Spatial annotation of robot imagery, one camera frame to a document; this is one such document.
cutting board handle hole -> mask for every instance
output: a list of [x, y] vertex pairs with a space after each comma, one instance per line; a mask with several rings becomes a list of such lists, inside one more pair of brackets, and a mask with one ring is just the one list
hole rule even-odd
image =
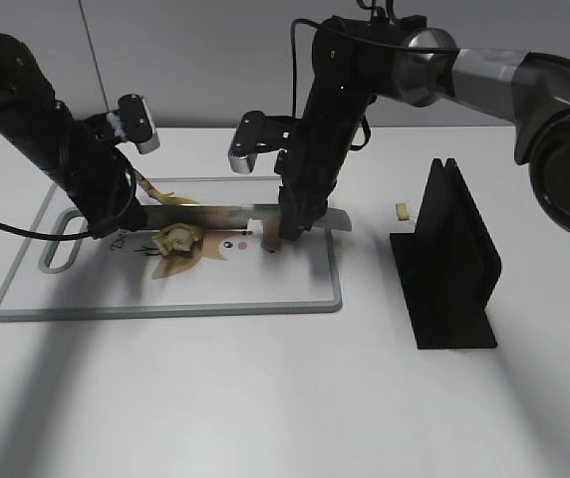
[[[57, 221], [53, 234], [77, 234], [86, 230], [86, 219], [77, 209], [65, 211]], [[57, 274], [73, 265], [82, 239], [77, 241], [48, 242], [39, 260], [39, 269], [45, 274]]]

gray wall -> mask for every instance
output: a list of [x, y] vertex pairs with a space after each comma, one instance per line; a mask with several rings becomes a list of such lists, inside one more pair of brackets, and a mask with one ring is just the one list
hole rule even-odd
[[[400, 15], [423, 13], [463, 47], [541, 50], [570, 57], [570, 0], [398, 0]], [[144, 94], [159, 125], [232, 126], [247, 110], [290, 110], [289, 23], [331, 14], [365, 18], [354, 0], [0, 0], [0, 31], [34, 51], [74, 113]], [[299, 35], [299, 111], [311, 82], [312, 32]], [[381, 100], [374, 125], [500, 124], [440, 103], [417, 110]]]

cartoon drawing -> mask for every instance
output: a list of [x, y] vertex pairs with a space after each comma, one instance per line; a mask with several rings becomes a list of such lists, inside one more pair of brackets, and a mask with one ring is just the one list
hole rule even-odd
[[[260, 246], [267, 252], [274, 253], [281, 249], [278, 237], [278, 221], [261, 221], [263, 234]], [[159, 256], [160, 260], [152, 273], [153, 279], [165, 279], [194, 268], [202, 259], [226, 261], [230, 254], [242, 254], [249, 247], [249, 236], [253, 231], [204, 231], [190, 251], [173, 252], [161, 256], [156, 248], [143, 246], [136, 252], [148, 256]]]
[[[137, 183], [147, 195], [161, 204], [198, 204], [198, 201], [174, 193], [161, 193], [136, 171]], [[261, 248], [274, 253], [281, 249], [278, 237], [279, 220], [261, 221], [263, 234]], [[165, 279], [194, 268], [203, 258], [226, 261], [228, 257], [222, 252], [243, 252], [248, 248], [247, 240], [237, 243], [229, 239], [237, 236], [251, 236], [252, 231], [214, 231], [189, 224], [171, 224], [152, 237], [155, 247], [141, 246], [135, 252], [143, 252], [146, 256], [159, 256], [161, 259], [152, 273], [153, 279]]]

black stand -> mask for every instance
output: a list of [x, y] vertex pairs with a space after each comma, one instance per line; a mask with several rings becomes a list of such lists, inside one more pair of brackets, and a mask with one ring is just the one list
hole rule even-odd
[[419, 349], [494, 349], [500, 258], [453, 159], [431, 165], [413, 234], [391, 234]]

food piece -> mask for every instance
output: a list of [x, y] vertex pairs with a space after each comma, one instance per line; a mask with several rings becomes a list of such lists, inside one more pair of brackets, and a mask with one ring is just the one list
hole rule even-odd
[[409, 211], [407, 210], [407, 204], [404, 202], [399, 202], [396, 204], [396, 215], [399, 221], [409, 221]]
[[189, 252], [203, 238], [203, 228], [191, 224], [171, 224], [152, 237], [163, 257], [172, 252]]
[[163, 193], [159, 192], [152, 184], [145, 179], [145, 177], [135, 169], [135, 177], [137, 178], [137, 184], [141, 189], [145, 191], [145, 193], [158, 201], [161, 204], [198, 204], [198, 202], [188, 199], [186, 197], [175, 196], [173, 192]]

